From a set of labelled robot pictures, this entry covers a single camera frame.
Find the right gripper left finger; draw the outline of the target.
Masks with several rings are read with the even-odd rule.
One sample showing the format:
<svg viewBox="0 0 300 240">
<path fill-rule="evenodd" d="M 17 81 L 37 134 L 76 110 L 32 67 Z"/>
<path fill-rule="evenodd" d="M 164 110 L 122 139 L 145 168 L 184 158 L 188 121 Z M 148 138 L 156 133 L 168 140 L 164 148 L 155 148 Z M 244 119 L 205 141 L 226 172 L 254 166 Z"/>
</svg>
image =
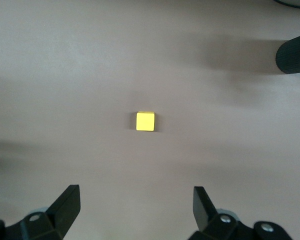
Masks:
<svg viewBox="0 0 300 240">
<path fill-rule="evenodd" d="M 33 212 L 4 231 L 6 240 L 62 240 L 81 210 L 80 186 L 69 185 L 46 211 Z"/>
</svg>

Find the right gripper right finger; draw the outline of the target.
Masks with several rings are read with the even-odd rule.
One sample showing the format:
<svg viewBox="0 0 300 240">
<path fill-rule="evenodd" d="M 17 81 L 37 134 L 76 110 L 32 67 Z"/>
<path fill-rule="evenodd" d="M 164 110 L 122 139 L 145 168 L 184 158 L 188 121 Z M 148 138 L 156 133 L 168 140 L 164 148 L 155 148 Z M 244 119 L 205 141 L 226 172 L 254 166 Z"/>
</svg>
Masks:
<svg viewBox="0 0 300 240">
<path fill-rule="evenodd" d="M 191 240 L 253 240 L 254 230 L 232 211 L 216 208 L 205 188 L 193 188 L 192 211 L 198 230 Z"/>
</svg>

